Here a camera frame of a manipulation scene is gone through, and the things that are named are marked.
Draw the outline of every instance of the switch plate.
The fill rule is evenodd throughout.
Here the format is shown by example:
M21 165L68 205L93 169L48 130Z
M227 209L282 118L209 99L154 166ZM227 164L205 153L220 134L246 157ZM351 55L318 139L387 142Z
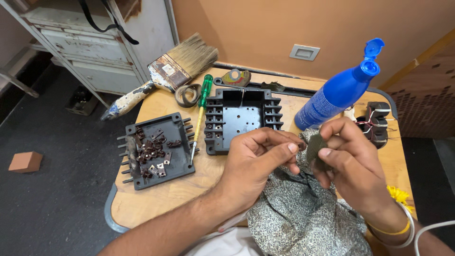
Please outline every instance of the switch plate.
M289 57L313 61L314 58L316 58L316 55L318 54L320 49L321 48L318 47L294 45L294 47L292 47L292 51Z

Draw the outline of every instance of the green screwdriver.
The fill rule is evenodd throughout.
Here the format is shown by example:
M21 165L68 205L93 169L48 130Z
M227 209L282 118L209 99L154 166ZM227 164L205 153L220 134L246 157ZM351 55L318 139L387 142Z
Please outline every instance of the green screwdriver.
M212 83L213 83L212 75L209 74L205 75L204 83L202 84L201 98L199 99L199 102L197 104L199 106L199 115L197 117L196 131L194 134L193 151L191 152L191 165L193 165L194 151L196 150L197 139L199 138L199 130L201 129L202 116L204 115L204 109L207 108L206 98L210 94Z

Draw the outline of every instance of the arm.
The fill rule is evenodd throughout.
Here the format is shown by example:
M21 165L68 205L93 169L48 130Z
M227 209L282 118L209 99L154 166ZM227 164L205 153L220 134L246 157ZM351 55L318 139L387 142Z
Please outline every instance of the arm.
M325 123L320 133L329 148L321 149L318 155L334 168L333 171L321 172L313 167L321 186L328 188L330 182L334 182L340 195L371 226L388 233L404 230L408 219L386 189L384 171L376 147L349 118ZM415 220L415 232L421 228ZM410 235L409 230L401 235L387 235L372 230L388 245L401 245ZM387 249L391 255L414 255L414 243L402 249ZM419 251L421 255L455 255L429 232L423 233L419 238Z
M221 179L196 199L131 229L108 244L100 256L177 255L228 218L250 208L268 175L285 164L298 173L295 134L261 128L236 136Z

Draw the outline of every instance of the bottle label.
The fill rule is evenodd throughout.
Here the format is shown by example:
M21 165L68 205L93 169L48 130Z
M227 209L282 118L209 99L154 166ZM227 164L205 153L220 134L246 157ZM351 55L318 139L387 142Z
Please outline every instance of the bottle label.
M298 126L300 128L317 128L343 110L344 108L339 108L326 99L322 88L297 113L298 121L301 123Z

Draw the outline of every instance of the wooden tabletop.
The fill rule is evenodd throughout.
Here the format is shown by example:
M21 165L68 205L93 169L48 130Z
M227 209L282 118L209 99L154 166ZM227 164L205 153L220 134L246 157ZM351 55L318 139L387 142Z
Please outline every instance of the wooden tabletop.
M227 71L228 70L226 69L211 68L194 79L192 83L202 84L206 74L211 74L213 77L222 77ZM287 87L310 90L318 90L324 84L324 82L255 73L252 74L251 81L267 83L279 82ZM214 96L215 89L217 88L227 87L213 85L210 96ZM293 119L295 113L309 100L309 98L275 93L273 93L273 96L281 98L280 106L283 108L280 113L283 114L281 121L284 122L281 129L295 134L301 132L294 124ZM355 103L356 117L365 115L366 105L369 101L388 102L381 94L365 92L365 94ZM192 124L194 127L196 126L198 115L197 106L182 108L175 103L173 94L164 90L158 90L144 100L136 122L143 122L175 112L180 112L182 118L191 118L191 121L186 123L186 125ZM385 172L387 184L408 192L410 194L408 204L414 206L398 122L391 113L389 113L387 119L393 119L388 121L388 135L390 139L386 146L378 151L379 159ZM122 183L122 181L130 178L131 175L121 174L121 171L128 169L127 165L120 167L115 181L117 193L111 205L111 215L117 224L129 228L138 226L151 218L172 210L192 198L199 196L216 183L223 172L226 156L207 155L204 143L204 128L205 124L202 122L201 135L198 140L200 151L196 153L194 157L194 166L196 169L194 174L136 191L134 190L132 183Z

